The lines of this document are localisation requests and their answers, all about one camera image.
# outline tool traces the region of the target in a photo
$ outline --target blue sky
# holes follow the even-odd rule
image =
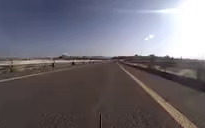
[[[0,56],[176,55],[170,14],[181,0],[0,0]],[[145,41],[149,35],[155,38]]]

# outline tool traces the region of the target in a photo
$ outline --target white lane line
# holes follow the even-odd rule
[[[121,65],[119,67],[127,73],[135,82],[138,83],[140,87],[142,87],[158,104],[160,104],[169,115],[181,125],[183,128],[197,128],[197,126],[192,123],[187,117],[185,117],[182,113],[180,113],[176,108],[174,108],[170,103],[165,101],[161,96],[159,96],[152,89],[147,87],[142,81],[137,79],[134,75],[125,70]]]
[[[48,72],[35,73],[35,74],[30,74],[30,75],[25,75],[25,76],[18,76],[18,77],[13,77],[13,78],[8,78],[8,79],[2,79],[0,80],[0,83],[12,81],[12,80],[24,79],[24,78],[33,77],[33,76],[46,75],[46,74],[55,73],[55,72],[67,71],[67,70],[84,67],[84,66],[86,65],[76,66],[76,67],[71,67],[71,68],[66,68],[66,69],[59,69],[59,70],[54,70],[54,71],[48,71]]]

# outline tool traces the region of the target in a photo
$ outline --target sunlight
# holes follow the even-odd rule
[[[178,8],[177,19],[181,29],[177,43],[183,46],[179,52],[205,57],[205,0],[191,0]]]

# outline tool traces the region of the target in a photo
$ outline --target lane marking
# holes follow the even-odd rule
[[[186,116],[180,113],[176,108],[174,108],[170,103],[165,101],[161,96],[159,96],[155,91],[147,87],[142,81],[137,79],[134,75],[125,70],[121,65],[118,66],[127,73],[140,87],[142,87],[160,106],[166,110],[169,115],[183,128],[197,128],[197,126],[192,123]]]
[[[56,73],[56,72],[61,72],[61,71],[67,71],[67,70],[80,68],[80,67],[84,67],[84,66],[86,66],[86,65],[81,65],[81,66],[76,66],[76,67],[71,67],[71,68],[65,68],[65,69],[58,69],[58,70],[48,71],[48,72],[40,72],[40,73],[35,73],[35,74],[30,74],[30,75],[25,75],[25,76],[18,76],[18,77],[2,79],[2,80],[0,80],[0,83],[13,81],[13,80],[24,79],[24,78],[33,77],[33,76],[40,76],[40,75],[46,75],[46,74],[51,74],[51,73]]]

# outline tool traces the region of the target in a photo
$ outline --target highway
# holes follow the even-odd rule
[[[170,103],[196,125],[205,126],[182,106],[187,103],[177,102],[185,96],[176,98],[177,92],[187,87],[170,89],[164,86],[176,84],[178,88],[179,85],[123,67],[165,99],[174,90],[175,93],[169,94]],[[180,127],[116,63],[86,65],[0,83],[0,128],[99,128],[100,114],[103,128]]]

